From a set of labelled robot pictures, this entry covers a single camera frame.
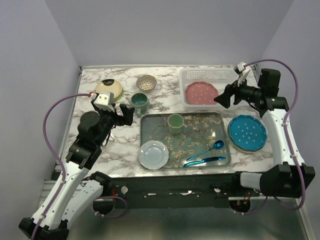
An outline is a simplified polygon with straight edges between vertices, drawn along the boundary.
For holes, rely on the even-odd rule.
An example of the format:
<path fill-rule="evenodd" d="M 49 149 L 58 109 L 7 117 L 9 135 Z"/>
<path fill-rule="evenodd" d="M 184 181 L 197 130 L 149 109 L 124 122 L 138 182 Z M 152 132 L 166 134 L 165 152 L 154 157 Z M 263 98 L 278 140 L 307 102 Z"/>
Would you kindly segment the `pink polka dot plate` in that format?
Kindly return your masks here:
<path fill-rule="evenodd" d="M 216 105 L 214 98 L 219 96 L 218 90 L 205 81 L 189 84 L 184 93 L 189 105 Z"/>

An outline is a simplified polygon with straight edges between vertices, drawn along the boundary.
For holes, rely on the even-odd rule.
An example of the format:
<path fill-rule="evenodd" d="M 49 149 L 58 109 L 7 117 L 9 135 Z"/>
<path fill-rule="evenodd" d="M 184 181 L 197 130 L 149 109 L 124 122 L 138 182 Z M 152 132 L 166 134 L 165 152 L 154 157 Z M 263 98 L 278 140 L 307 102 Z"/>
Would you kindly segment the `blue polka dot plate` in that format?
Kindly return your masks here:
<path fill-rule="evenodd" d="M 228 124 L 227 133 L 232 143 L 245 152 L 257 152 L 267 142 L 266 128 L 251 115 L 234 117 Z"/>

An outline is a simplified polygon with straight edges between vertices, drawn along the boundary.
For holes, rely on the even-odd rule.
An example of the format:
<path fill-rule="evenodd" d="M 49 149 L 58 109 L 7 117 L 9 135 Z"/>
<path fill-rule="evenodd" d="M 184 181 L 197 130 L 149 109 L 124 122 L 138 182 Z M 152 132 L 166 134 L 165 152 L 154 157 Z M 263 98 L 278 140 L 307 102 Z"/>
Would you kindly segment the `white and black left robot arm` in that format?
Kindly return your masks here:
<path fill-rule="evenodd" d="M 101 155 L 102 144 L 112 128 L 131 126 L 135 109 L 120 104 L 122 115 L 115 109 L 94 109 L 81 116 L 78 136 L 47 199 L 32 217 L 23 218 L 19 224 L 19 229 L 31 240 L 67 239 L 71 225 L 88 205 L 110 194 L 111 179 L 101 172 L 94 173 L 83 190 L 75 191 Z"/>

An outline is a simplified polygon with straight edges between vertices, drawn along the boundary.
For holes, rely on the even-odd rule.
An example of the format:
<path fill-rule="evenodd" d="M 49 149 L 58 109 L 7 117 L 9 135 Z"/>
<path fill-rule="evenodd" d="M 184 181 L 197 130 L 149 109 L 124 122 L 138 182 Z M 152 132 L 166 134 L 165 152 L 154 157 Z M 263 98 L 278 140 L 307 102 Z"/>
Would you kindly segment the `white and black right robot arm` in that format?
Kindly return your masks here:
<path fill-rule="evenodd" d="M 303 199 L 316 173 L 299 153 L 291 130 L 288 102 L 285 97 L 278 96 L 281 73 L 263 68 L 258 86 L 253 87 L 247 84 L 249 66 L 236 66 L 234 71 L 238 79 L 227 84 L 224 92 L 214 100 L 226 109 L 231 106 L 231 99 L 234 99 L 234 105 L 241 101 L 254 105 L 267 129 L 274 166 L 262 173 L 239 172 L 237 179 L 230 183 L 230 191 L 241 196 L 248 189 L 255 189 L 268 197 Z"/>

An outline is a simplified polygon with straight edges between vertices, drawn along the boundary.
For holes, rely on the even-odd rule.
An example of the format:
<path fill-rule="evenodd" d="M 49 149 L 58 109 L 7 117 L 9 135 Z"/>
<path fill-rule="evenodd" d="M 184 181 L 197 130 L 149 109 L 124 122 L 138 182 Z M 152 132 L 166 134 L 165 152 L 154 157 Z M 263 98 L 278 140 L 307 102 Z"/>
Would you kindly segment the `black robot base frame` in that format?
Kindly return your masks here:
<path fill-rule="evenodd" d="M 116 208 L 228 208 L 230 201 L 253 199 L 260 194 L 237 184 L 234 173 L 109 177 L 102 196 L 121 197 Z"/>

